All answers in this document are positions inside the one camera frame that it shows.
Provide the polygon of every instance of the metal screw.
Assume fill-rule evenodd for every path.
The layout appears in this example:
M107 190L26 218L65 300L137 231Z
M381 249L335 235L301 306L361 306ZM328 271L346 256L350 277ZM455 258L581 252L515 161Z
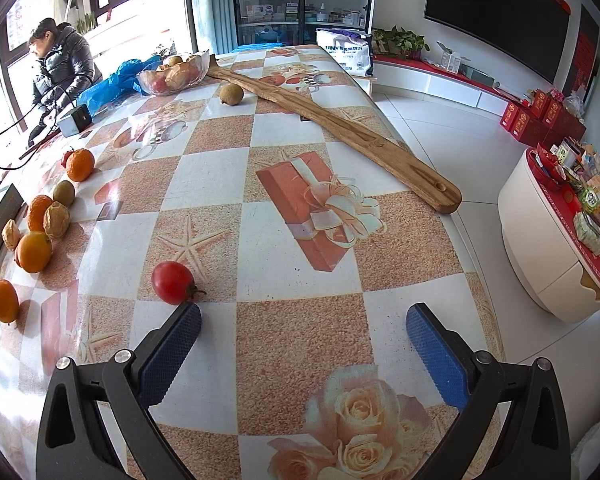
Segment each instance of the metal screw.
M538 359L538 368L540 368L541 370L544 370L545 372L548 372L549 370L551 370L551 361L549 361L549 359L546 359L544 357L541 357Z
M483 365L488 365L493 361L493 356L487 352L486 350L478 350L475 353L475 358L477 361Z
M58 370L64 370L69 364L71 364L71 360L68 357L61 357L56 361L56 368Z
M131 359L131 352L129 350L118 350L113 358L117 363L126 363Z

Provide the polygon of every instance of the black puffer jacket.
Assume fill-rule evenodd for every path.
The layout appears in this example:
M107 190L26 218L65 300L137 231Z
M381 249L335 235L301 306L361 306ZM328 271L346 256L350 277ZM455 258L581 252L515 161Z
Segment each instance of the black puffer jacket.
M60 34L44 59L34 65L33 103L43 114L54 108L54 85L62 88L75 99L83 90L102 80L102 74L93 62L89 43L68 23L58 25ZM69 104L69 98L56 88L58 110Z

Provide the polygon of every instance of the blue gripper pad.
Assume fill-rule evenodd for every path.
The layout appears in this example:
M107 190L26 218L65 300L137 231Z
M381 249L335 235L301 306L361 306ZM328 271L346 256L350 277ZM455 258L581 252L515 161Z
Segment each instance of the blue gripper pad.
M442 335L427 319L421 305L424 304L417 303L407 311L407 335L442 399L449 406L455 406L462 411L469 401L466 371Z
M147 409L162 402L201 328L200 309L196 304L191 304L164 336L139 373L138 400L142 407Z

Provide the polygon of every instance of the blue plastic bag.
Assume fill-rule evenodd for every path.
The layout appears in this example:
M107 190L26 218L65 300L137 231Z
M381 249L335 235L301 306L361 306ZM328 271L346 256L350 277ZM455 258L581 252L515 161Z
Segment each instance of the blue plastic bag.
M146 61L130 59L122 63L118 69L105 80L87 88L77 99L77 105L86 104L89 113L94 116L105 104L120 97L124 92L137 91L143 95L138 84L138 72L154 70L160 65L160 56L155 54Z

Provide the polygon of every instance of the black tv screen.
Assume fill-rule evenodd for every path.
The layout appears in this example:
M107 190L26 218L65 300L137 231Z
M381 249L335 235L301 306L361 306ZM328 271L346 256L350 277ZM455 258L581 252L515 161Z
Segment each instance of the black tv screen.
M427 0L424 17L489 43L550 82L569 24L556 0Z

